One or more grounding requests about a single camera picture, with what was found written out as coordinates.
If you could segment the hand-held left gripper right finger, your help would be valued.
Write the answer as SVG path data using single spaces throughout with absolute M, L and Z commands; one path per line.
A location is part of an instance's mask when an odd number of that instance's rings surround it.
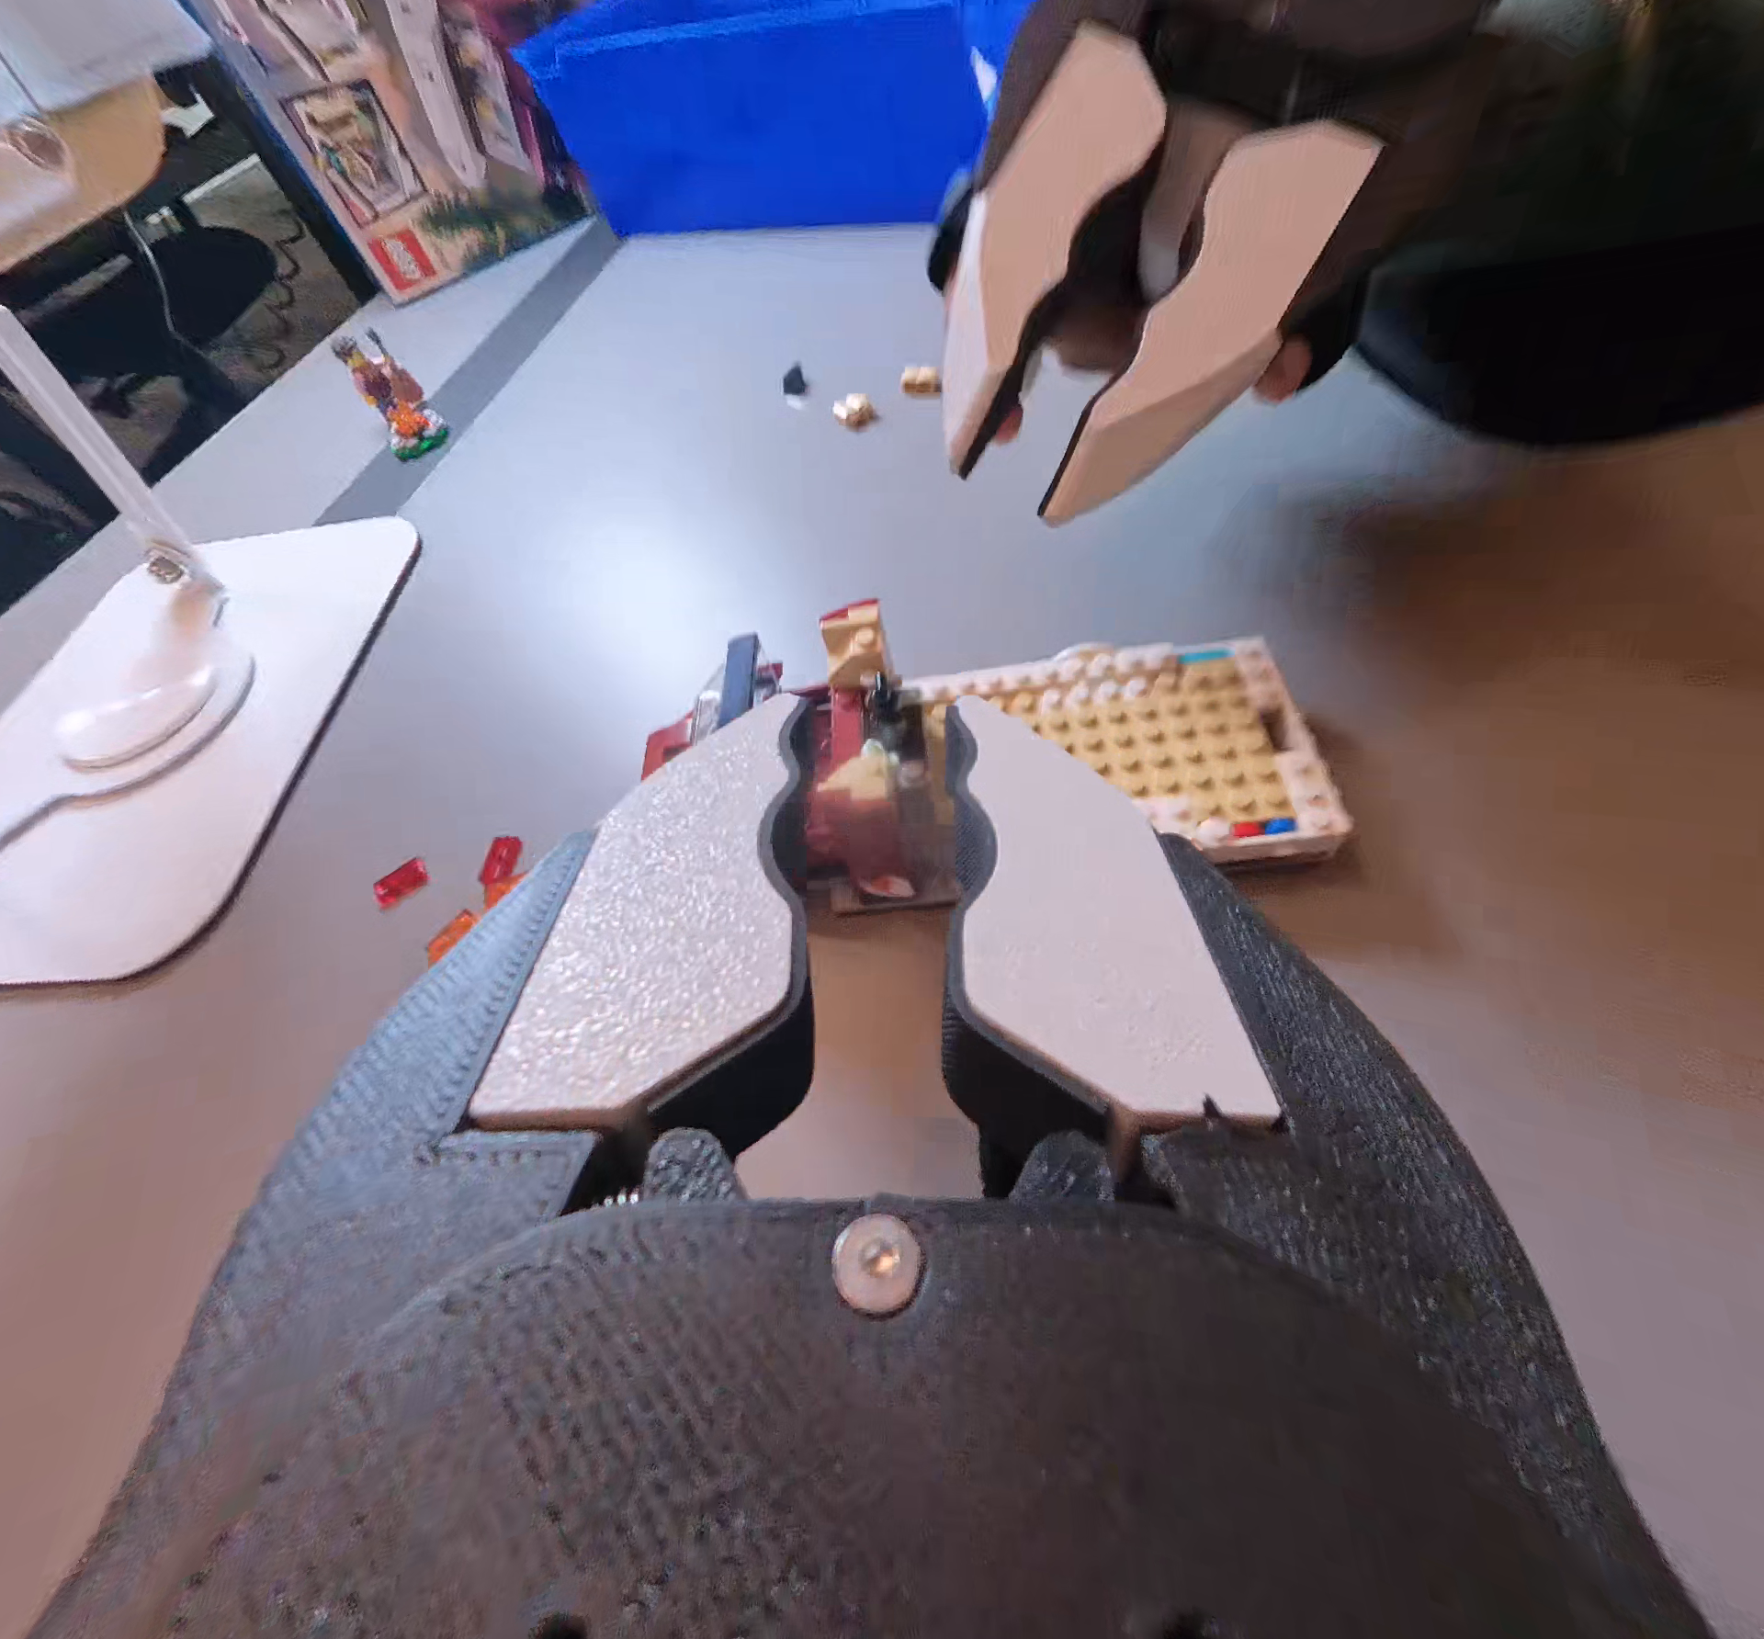
M 1075 1136 L 1104 1182 L 1169 1136 L 1279 1143 L 1286 1106 L 1189 899 L 1136 803 L 979 697 L 944 719 L 959 901 L 941 1079 L 985 1187 Z

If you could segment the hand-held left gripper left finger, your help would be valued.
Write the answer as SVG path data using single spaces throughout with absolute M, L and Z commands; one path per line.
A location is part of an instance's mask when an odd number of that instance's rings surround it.
M 761 702 L 606 812 L 469 1101 L 474 1130 L 636 1147 L 693 1129 L 739 1158 L 803 1103 L 808 710 Z

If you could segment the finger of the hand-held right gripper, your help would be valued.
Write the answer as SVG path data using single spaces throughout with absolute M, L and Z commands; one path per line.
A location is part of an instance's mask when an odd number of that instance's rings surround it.
M 970 197 L 943 294 L 941 430 L 959 480 L 1020 403 L 1029 362 L 1069 305 L 1095 221 L 1137 217 L 1167 118 L 1137 41 L 1086 22 Z
M 1257 383 L 1382 151 L 1374 134 L 1305 123 L 1224 153 L 1191 265 L 1150 305 L 1130 364 L 1088 403 L 1038 507 L 1046 526 L 1134 491 Z

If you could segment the dark red toy brick model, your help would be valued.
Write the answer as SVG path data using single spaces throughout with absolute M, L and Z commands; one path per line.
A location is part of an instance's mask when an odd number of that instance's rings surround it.
M 733 636 L 687 710 L 650 730 L 649 781 L 740 715 L 783 697 L 803 704 L 805 776 L 790 879 L 838 917 L 941 912 L 959 903 L 955 807 L 943 710 L 902 680 L 876 597 L 819 618 L 821 680 L 792 686 L 761 636 Z

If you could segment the person's right hand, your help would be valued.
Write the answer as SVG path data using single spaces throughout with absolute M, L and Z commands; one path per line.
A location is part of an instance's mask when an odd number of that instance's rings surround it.
M 1312 348 L 1303 337 L 1288 337 L 1279 353 L 1270 360 L 1262 375 L 1255 381 L 1251 394 L 1257 401 L 1277 406 L 1290 401 L 1308 381 L 1312 371 Z M 1023 425 L 1022 403 L 1012 403 L 1001 417 L 992 443 L 1003 445 L 1018 438 Z

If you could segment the blue plastic bin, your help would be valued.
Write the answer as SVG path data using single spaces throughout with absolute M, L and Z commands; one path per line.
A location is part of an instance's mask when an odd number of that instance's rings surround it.
M 610 230 L 899 226 L 970 171 L 1036 0 L 592 0 L 516 46 Z

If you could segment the white desk lamp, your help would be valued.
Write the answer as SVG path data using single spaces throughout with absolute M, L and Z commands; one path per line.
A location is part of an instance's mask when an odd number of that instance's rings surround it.
M 4 710 L 2 985 L 110 985 L 231 904 L 421 537 L 377 517 L 200 546 L 11 309 L 2 337 L 141 552 Z

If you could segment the small toy figure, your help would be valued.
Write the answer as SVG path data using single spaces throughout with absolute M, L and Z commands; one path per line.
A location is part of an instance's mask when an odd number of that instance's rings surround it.
M 393 458 L 412 463 L 439 450 L 450 438 L 446 419 L 430 406 L 421 383 L 391 355 L 384 340 L 369 327 L 364 337 L 366 344 L 342 331 L 333 337 L 329 349 L 380 417 Z

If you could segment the toy brick set box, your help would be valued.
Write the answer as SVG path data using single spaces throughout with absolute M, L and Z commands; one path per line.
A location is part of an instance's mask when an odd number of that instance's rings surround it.
M 588 0 L 182 0 L 386 300 L 590 208 L 518 48 Z

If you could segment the black office chair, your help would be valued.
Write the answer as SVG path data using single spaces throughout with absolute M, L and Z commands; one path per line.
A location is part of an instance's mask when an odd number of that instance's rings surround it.
M 198 438 L 231 421 L 248 394 L 211 349 L 270 292 L 272 247 L 233 226 L 202 223 L 191 195 L 254 158 L 239 105 L 220 70 L 171 70 L 158 79 L 173 109 L 200 101 L 209 122 L 164 127 L 164 156 L 143 191 L 39 247 L 4 272 L 4 305 L 99 414 L 127 417 L 154 384 L 182 392 L 182 425 Z

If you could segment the tan toy brick base plate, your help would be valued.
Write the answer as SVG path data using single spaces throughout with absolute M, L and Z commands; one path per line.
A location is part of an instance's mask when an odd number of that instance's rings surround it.
M 1218 868 L 1336 857 L 1356 822 L 1262 636 L 1086 642 L 904 682 L 933 724 L 989 702 L 1126 794 L 1159 835 Z

